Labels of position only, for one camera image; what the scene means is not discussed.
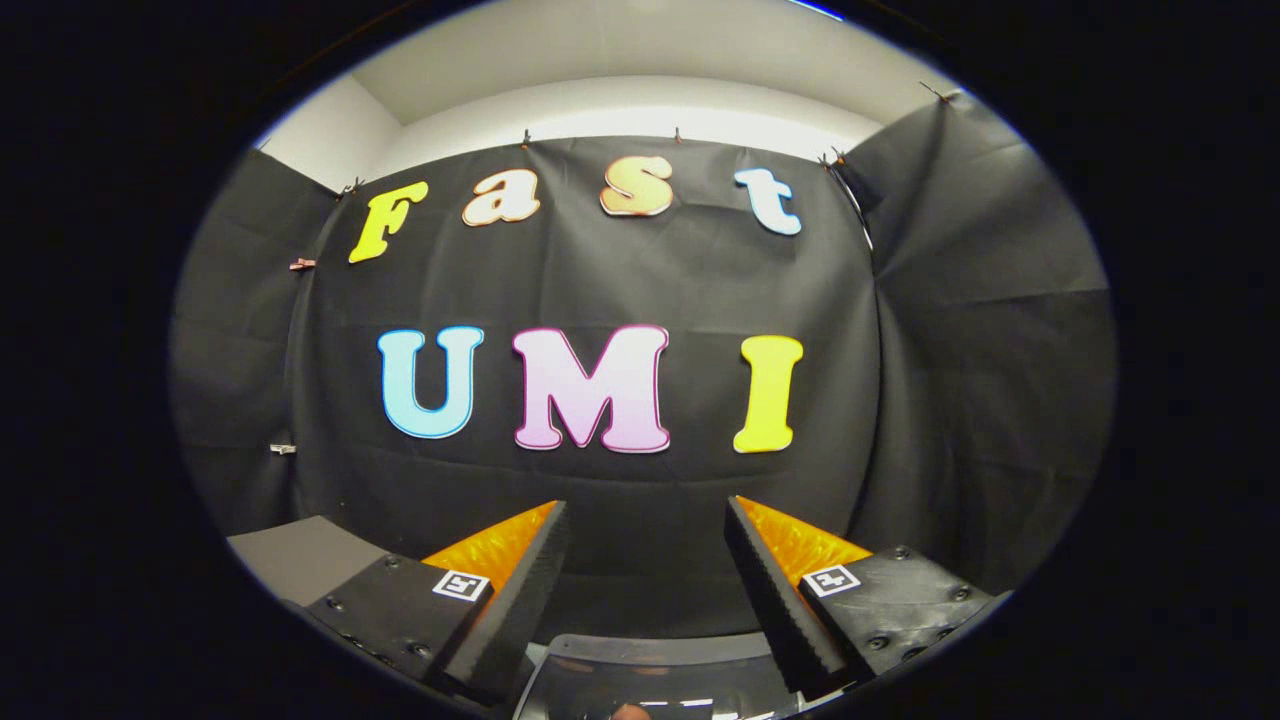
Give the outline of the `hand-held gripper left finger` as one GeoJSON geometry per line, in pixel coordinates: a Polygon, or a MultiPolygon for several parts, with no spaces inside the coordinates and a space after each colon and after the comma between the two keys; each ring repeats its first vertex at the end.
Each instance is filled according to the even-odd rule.
{"type": "Polygon", "coordinates": [[[495,707],[515,692],[568,544],[568,505],[550,501],[425,559],[385,553],[303,615],[410,682],[495,707]]]}

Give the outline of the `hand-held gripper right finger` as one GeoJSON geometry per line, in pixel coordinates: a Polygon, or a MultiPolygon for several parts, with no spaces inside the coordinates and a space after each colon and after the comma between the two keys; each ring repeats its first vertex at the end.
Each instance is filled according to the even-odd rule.
{"type": "Polygon", "coordinates": [[[901,675],[1001,605],[914,548],[873,552],[741,495],[724,541],[787,688],[806,700],[901,675]]]}

